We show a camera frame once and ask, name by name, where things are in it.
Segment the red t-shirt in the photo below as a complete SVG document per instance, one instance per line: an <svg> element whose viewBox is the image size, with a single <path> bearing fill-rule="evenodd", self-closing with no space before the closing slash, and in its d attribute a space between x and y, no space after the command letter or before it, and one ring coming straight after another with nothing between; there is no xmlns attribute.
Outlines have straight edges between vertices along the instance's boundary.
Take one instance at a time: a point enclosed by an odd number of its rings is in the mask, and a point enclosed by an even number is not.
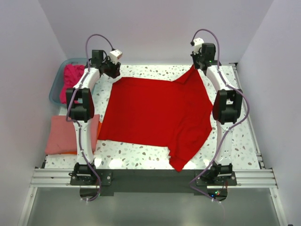
<svg viewBox="0 0 301 226"><path fill-rule="evenodd" d="M111 88L98 138L167 147L181 171L211 133L212 108L194 67L174 81L124 77Z"/></svg>

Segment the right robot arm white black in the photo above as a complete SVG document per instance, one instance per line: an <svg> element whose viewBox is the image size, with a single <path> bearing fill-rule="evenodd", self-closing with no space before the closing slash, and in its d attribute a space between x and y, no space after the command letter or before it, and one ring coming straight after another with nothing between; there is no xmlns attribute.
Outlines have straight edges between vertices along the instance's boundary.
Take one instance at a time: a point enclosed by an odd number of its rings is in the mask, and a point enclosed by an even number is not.
<svg viewBox="0 0 301 226"><path fill-rule="evenodd" d="M192 59L196 69L200 69L211 81L216 97L212 109L217 126L217 149L215 159L205 176L228 177L232 174L232 126L237 123L242 108L241 90L234 90L226 78L221 63L215 60L216 46L196 38L191 42L194 47Z"/></svg>

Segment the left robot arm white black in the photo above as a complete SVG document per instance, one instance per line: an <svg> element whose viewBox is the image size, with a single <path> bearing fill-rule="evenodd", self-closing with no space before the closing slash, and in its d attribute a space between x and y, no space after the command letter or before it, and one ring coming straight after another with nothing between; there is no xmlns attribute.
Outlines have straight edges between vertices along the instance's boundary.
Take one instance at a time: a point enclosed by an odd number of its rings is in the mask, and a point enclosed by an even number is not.
<svg viewBox="0 0 301 226"><path fill-rule="evenodd" d="M77 163L74 171L83 173L87 168L90 173L94 165L94 155L91 142L91 123L95 115L92 91L101 75L111 78L120 76L122 52L117 49L107 56L103 50L93 50L92 57L87 60L83 75L73 88L66 90L67 114L66 121L72 122L76 133Z"/></svg>

